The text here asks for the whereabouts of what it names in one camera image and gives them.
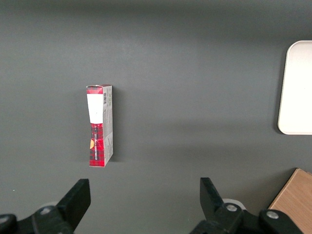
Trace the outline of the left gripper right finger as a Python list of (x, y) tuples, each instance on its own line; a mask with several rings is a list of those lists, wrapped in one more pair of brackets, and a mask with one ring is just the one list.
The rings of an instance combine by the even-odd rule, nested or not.
[(192, 234), (245, 234), (242, 228), (243, 210), (236, 204), (225, 203), (208, 177), (200, 179), (200, 205), (205, 219)]

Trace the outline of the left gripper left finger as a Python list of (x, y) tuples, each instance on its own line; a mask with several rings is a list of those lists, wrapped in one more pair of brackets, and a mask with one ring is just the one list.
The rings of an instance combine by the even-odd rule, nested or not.
[(31, 216), (34, 233), (74, 233), (90, 204), (89, 180), (80, 179), (55, 206), (44, 206)]

